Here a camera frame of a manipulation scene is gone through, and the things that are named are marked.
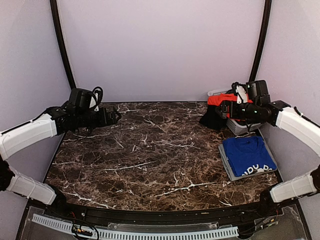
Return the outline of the black garment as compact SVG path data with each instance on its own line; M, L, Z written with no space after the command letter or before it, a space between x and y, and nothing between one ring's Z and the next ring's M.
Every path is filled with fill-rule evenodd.
M200 118L199 123L215 131L220 131L227 127L227 120L217 114L215 105L207 106L206 113Z

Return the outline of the white laundry basket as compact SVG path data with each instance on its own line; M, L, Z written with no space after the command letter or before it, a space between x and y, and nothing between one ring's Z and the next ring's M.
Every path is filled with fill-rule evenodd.
M220 94L234 94L235 96L240 97L242 101L246 101L246 99L249 100L249 96L246 93L246 90L241 87L237 86L235 90L212 90L207 93L208 97L220 95ZM228 127L236 136L243 135L248 132L253 132L256 129L258 129L262 123L256 122L253 120L237 120L237 119L226 119L226 127Z

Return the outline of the red t-shirt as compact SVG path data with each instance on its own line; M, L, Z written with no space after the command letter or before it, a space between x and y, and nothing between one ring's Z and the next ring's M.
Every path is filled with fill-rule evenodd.
M237 104L241 103L253 103L252 100L247 99L242 101L240 97L234 95L233 93L221 93L219 95L209 96L207 99L207 104L210 106L219 106L223 101L236 102Z

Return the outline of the black front rail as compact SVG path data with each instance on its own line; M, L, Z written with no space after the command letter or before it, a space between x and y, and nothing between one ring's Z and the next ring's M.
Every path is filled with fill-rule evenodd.
M46 213L78 222L107 226L129 225L191 225L218 223L219 225L253 225L255 220L281 214L279 205L261 205L259 202L223 208L187 211L135 211L90 207L60 202L46 207Z

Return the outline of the left black frame post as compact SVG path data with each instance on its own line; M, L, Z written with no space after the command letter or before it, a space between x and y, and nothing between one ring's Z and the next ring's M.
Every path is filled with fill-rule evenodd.
M67 49L66 49L66 44L63 36L63 29L60 21L60 15L59 15L59 9L58 9L58 1L57 0L50 0L50 9L51 9L51 15L52 15L52 20L53 20L53 25L54 25L54 31L56 35L56 40L61 56L61 60L63 63L64 71L66 74L67 82L70 87L70 89L76 88L76 82L72 73Z

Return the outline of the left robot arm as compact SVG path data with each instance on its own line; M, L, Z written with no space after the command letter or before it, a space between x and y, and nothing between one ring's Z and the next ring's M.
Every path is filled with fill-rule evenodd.
M8 159L19 151L44 139L80 128L93 130L115 125L122 115L116 110L93 106L68 109L49 107L40 116L0 133L0 189L39 201L57 214L67 218L71 213L64 195L56 188L26 176L11 167Z

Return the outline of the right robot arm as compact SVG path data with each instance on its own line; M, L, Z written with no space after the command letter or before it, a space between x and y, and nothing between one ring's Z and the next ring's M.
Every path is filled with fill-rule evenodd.
M284 130L299 139L317 155L320 153L320 127L305 117L296 107L279 100L258 106L251 102L236 104L235 115ZM222 142L232 173L248 177L255 173L275 170L276 164L261 136L232 137ZM291 180L276 184L265 193L265 198L255 205L255 213L266 217L275 203L288 199L314 195L320 192L320 169L316 168Z

